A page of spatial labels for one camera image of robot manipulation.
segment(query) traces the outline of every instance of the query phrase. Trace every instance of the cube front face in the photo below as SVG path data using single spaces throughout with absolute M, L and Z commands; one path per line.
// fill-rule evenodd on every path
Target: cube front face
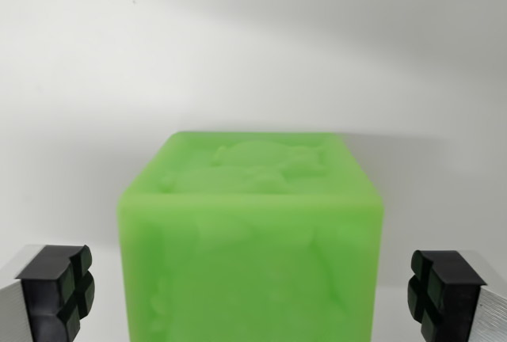
M 120 201 L 131 341 L 368 342 L 382 213 L 336 135 L 174 135 Z

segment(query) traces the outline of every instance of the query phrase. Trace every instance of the translucent green block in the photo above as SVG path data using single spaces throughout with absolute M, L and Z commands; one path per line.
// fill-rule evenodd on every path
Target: translucent green block
M 120 201 L 131 341 L 368 342 L 382 215 L 336 135 L 173 135 Z

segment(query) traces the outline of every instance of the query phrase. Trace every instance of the white backdrop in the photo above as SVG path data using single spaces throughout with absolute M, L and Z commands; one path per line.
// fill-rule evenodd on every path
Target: white backdrop
M 128 340 L 116 201 L 181 130 L 336 131 L 386 206 L 376 342 L 415 249 L 507 277 L 505 0 L 0 0 L 0 263 L 86 243 L 81 342 Z

